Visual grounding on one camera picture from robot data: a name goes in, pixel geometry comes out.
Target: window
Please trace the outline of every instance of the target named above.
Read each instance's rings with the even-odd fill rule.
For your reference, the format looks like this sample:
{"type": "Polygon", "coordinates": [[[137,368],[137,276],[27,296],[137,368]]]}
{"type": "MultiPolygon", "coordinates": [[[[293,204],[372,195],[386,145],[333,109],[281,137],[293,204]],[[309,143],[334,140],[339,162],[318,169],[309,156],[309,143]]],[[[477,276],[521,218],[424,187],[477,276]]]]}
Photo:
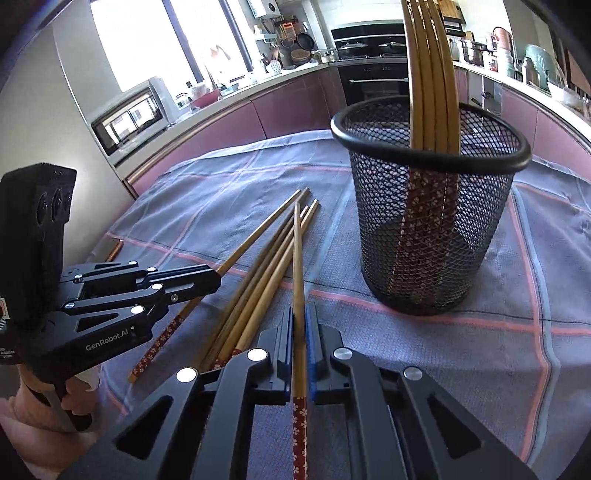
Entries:
{"type": "Polygon", "coordinates": [[[161,0],[96,0],[90,6],[123,92],[158,76],[175,98],[187,91],[186,82],[197,83],[161,0]]]}
{"type": "Polygon", "coordinates": [[[246,65],[217,0],[171,0],[197,65],[217,85],[247,74],[246,65]]]}

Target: camera lens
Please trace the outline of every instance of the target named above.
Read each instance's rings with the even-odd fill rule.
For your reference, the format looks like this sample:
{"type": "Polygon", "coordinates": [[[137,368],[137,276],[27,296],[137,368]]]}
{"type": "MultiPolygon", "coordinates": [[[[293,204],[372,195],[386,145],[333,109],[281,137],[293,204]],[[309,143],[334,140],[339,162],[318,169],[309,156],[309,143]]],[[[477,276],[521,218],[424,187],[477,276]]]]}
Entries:
{"type": "Polygon", "coordinates": [[[61,213],[61,208],[63,207],[64,200],[61,196],[61,189],[57,189],[53,196],[53,201],[51,203],[51,218],[55,221],[58,215],[61,213]]]}
{"type": "Polygon", "coordinates": [[[45,216],[47,215],[47,193],[41,195],[39,199],[39,204],[37,205],[37,223],[41,225],[44,220],[45,216]]]}

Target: utensil holder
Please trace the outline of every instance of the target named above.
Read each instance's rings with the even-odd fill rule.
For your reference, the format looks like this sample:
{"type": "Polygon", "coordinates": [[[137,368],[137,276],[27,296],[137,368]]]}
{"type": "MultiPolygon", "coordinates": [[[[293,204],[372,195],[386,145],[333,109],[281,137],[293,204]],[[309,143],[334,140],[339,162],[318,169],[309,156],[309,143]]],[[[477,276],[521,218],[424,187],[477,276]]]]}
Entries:
{"type": "Polygon", "coordinates": [[[349,150],[368,287],[395,310],[433,315],[466,296],[531,147],[461,103],[461,153],[415,150],[410,113],[408,96],[371,99],[335,115],[331,129],[349,150]]]}

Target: microwave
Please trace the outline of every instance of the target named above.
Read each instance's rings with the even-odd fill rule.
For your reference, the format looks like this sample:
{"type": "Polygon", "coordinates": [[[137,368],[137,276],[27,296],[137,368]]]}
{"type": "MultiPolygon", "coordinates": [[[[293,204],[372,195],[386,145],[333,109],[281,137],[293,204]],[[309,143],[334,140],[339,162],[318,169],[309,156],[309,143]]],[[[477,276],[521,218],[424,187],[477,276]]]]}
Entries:
{"type": "Polygon", "coordinates": [[[109,163],[117,166],[136,148],[166,130],[181,111],[159,77],[152,77],[103,105],[90,127],[109,163]]]}

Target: frying pan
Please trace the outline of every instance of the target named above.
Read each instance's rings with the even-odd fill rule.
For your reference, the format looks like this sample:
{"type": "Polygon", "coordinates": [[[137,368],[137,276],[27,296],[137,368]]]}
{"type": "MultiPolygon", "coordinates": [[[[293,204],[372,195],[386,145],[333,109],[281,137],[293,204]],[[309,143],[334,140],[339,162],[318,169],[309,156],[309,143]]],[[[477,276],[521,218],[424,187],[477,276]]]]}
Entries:
{"type": "Polygon", "coordinates": [[[297,36],[297,40],[296,40],[297,44],[303,48],[304,50],[314,50],[314,47],[316,46],[316,43],[314,42],[314,39],[309,36],[307,33],[298,33],[297,36]]]}

